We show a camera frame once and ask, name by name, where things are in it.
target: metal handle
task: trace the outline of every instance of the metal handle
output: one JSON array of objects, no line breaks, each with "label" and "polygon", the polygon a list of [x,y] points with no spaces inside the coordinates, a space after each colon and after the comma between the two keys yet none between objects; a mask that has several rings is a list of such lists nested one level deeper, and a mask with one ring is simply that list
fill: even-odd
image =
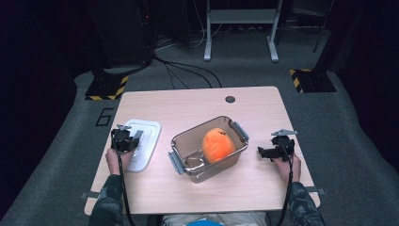
[{"label": "metal handle", "polygon": [[244,141],[249,141],[249,135],[246,133],[246,131],[244,131],[243,127],[241,127],[237,121],[232,123],[232,129],[241,136],[241,139]]},{"label": "metal handle", "polygon": [[170,162],[172,162],[173,168],[182,175],[184,173],[183,163],[180,160],[180,157],[176,154],[176,152],[168,153]]}]

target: transparent plastic box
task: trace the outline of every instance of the transparent plastic box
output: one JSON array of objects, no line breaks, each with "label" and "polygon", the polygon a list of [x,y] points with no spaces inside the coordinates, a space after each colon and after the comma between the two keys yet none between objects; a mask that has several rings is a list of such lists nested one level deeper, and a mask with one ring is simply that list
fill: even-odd
[{"label": "transparent plastic box", "polygon": [[[209,164],[202,153],[202,140],[206,133],[214,128],[223,129],[235,145],[235,152],[225,158]],[[170,161],[179,174],[188,174],[194,183],[203,182],[223,170],[235,165],[242,151],[248,146],[249,137],[243,128],[229,117],[219,116],[195,126],[171,140],[173,152]]]}]

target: gray carpet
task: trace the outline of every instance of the gray carpet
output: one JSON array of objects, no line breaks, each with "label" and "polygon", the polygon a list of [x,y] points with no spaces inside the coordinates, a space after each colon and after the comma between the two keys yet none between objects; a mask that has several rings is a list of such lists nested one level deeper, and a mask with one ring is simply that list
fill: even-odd
[{"label": "gray carpet", "polygon": [[[380,156],[359,128],[355,109],[335,73],[328,73],[337,92],[297,93],[290,69],[311,69],[316,35],[286,30],[278,46],[279,62],[272,63],[264,33],[225,35],[214,40],[212,61],[203,61],[204,43],[183,44],[156,51],[162,59],[191,64],[215,73],[223,87],[275,86],[279,89],[315,184],[326,190],[319,207],[327,225],[399,225],[398,173]],[[111,72],[122,72],[118,68]],[[191,89],[209,88],[200,77],[174,72]],[[205,75],[214,88],[217,82]],[[110,126],[95,126],[104,108],[115,115],[119,101],[85,101],[92,74],[78,76],[74,106],[52,146],[26,183],[0,225],[86,225],[85,200],[98,167]],[[185,89],[173,80],[176,89]],[[129,77],[125,91],[173,89],[158,61]],[[273,224],[279,211],[271,212]],[[147,216],[135,216],[137,226]],[[285,224],[289,225],[289,214]]]}]

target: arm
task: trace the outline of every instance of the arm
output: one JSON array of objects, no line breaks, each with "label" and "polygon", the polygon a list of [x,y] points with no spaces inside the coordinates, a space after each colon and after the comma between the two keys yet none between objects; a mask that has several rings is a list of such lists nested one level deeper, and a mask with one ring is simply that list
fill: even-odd
[{"label": "arm", "polygon": [[94,205],[88,225],[122,225],[120,176],[108,176]]},{"label": "arm", "polygon": [[301,183],[293,183],[289,202],[293,225],[325,225],[313,199]]},{"label": "arm", "polygon": [[[120,154],[123,171],[129,166],[132,154],[133,152]],[[118,155],[115,150],[108,149],[105,158],[110,175],[101,189],[88,225],[122,225],[122,189]]]},{"label": "arm", "polygon": [[[279,173],[282,179],[288,185],[288,177],[290,173],[289,163],[283,162],[279,158],[273,160],[279,168]],[[299,182],[301,162],[295,153],[292,155],[292,161],[293,183],[289,203],[293,214],[293,225],[325,225],[313,199],[306,188]]]}]

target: hand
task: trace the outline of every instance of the hand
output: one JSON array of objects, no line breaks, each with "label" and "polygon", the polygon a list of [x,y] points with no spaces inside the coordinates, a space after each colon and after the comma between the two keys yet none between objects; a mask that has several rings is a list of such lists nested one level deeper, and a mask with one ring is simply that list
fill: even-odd
[{"label": "hand", "polygon": [[[295,153],[291,155],[291,159],[293,161],[293,182],[299,182],[300,178],[300,159],[296,156]],[[284,180],[285,184],[288,185],[288,179],[290,174],[290,163],[288,161],[283,162],[279,158],[273,158],[273,161],[276,163],[279,168],[279,174]]]},{"label": "hand", "polygon": [[[121,153],[120,159],[122,160],[122,169],[125,171],[130,164],[130,158],[133,152]],[[120,175],[120,164],[118,162],[118,155],[114,149],[108,149],[105,154],[106,162],[108,163],[108,169],[110,174]]]}]

